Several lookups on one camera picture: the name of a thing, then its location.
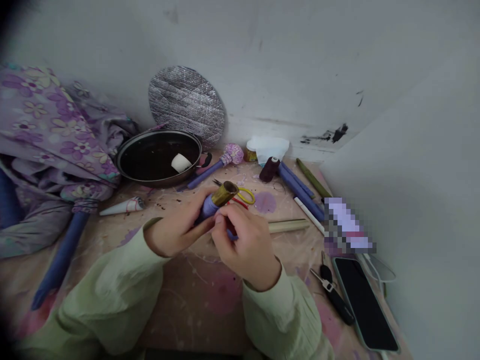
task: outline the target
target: round silver mat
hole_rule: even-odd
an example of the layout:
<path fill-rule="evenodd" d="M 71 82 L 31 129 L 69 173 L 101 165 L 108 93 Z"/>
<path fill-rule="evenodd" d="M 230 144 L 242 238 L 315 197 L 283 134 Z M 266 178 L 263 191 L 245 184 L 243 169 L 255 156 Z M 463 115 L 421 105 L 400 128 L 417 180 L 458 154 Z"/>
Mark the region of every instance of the round silver mat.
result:
<path fill-rule="evenodd" d="M 224 131 L 225 109 L 215 88 L 184 66 L 160 70 L 150 81 L 148 101 L 153 118 L 164 129 L 196 135 L 204 150 L 215 146 Z"/>

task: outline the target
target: person's left hand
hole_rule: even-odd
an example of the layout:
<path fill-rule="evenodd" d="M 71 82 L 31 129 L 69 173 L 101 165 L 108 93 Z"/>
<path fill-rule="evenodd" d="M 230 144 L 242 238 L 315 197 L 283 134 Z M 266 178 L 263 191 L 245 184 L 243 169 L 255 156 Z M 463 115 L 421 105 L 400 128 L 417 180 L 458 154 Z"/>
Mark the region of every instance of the person's left hand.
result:
<path fill-rule="evenodd" d="M 145 230 L 144 237 L 148 247 L 161 257 L 171 258 L 213 228 L 215 224 L 213 216 L 193 228 L 192 226 L 200 215 L 205 199 L 217 189 L 217 187 L 200 189 L 191 202 L 183 204 L 169 216 Z"/>

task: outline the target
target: table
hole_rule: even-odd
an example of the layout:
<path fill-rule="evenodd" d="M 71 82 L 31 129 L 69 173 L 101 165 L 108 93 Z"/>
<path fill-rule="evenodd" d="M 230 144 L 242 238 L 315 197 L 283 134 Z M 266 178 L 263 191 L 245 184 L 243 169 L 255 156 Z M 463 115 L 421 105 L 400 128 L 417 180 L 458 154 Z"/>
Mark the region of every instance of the table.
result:
<path fill-rule="evenodd" d="M 219 152 L 214 153 L 212 164 L 220 155 Z M 285 159 L 285 163 L 305 184 L 310 185 L 293 159 Z M 307 163 L 307 166 L 314 175 L 321 177 L 318 164 Z M 258 164 L 228 165 L 202 182 L 199 188 L 214 185 L 213 178 L 221 182 L 229 180 L 256 195 L 265 192 L 273 195 L 276 206 L 262 206 L 260 203 L 250 205 L 249 210 L 254 214 L 260 214 L 269 221 L 307 218 L 283 182 L 275 177 L 270 183 L 262 183 L 258 179 L 260 171 Z M 188 202 L 197 191 L 198 188 L 177 192 L 174 188 L 150 189 L 133 182 L 123 183 L 116 194 L 101 205 L 100 210 L 133 196 L 142 197 L 147 208 L 130 214 L 92 215 L 58 296 L 56 300 L 49 301 L 56 301 L 58 305 L 100 256 L 126 244 L 147 220 L 168 215 Z M 360 345 L 353 327 L 342 322 L 309 272 L 310 267 L 318 270 L 324 250 L 324 237 L 317 228 L 312 224 L 304 230 L 276 233 L 272 235 L 272 241 L 275 254 L 286 272 L 298 275 L 312 293 L 320 313 L 323 333 L 329 338 L 336 357 L 380 359 L 377 353 L 367 351 Z M 22 319 L 57 247 L 58 244 L 55 244 L 32 255 L 0 262 L 0 301 L 3 308 L 8 310 L 6 315 L 12 333 L 18 337 L 24 335 Z M 401 354 L 392 354 L 389 358 L 412 359 L 404 336 L 380 295 L 376 282 L 371 283 L 401 348 Z M 222 263 L 209 234 L 202 236 L 165 265 L 163 286 L 139 345 L 225 354 L 242 354 L 251 346 L 244 330 L 242 281 Z"/>

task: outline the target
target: purple floral cloth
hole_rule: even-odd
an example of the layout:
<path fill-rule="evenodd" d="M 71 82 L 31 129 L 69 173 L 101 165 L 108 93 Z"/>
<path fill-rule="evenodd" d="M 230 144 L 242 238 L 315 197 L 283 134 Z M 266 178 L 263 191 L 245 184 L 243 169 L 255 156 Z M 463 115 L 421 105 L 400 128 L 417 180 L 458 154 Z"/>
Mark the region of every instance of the purple floral cloth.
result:
<path fill-rule="evenodd" d="M 52 244 L 71 212 L 95 213 L 120 181 L 119 146 L 138 129 L 102 95 L 45 67 L 0 70 L 0 116 L 0 168 L 27 208 L 21 223 L 0 230 L 5 258 Z"/>

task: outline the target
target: hand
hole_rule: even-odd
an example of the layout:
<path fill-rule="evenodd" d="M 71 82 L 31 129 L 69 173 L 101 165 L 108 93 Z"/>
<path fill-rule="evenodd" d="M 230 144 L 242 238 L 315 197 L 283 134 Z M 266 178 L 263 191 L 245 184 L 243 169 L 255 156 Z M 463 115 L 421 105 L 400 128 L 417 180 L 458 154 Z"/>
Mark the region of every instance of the hand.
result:
<path fill-rule="evenodd" d="M 171 258 L 179 254 L 214 226 L 211 216 L 192 228 L 200 215 L 205 199 L 217 190 L 216 187 L 202 188 L 191 202 L 185 203 L 172 214 L 150 226 L 144 233 L 148 247 L 157 255 Z"/>
<path fill-rule="evenodd" d="M 229 239 L 226 217 L 235 227 L 236 241 Z M 278 282 L 282 265 L 274 255 L 269 224 L 263 217 L 237 204 L 223 206 L 215 215 L 211 236 L 225 265 L 255 290 L 267 291 Z"/>

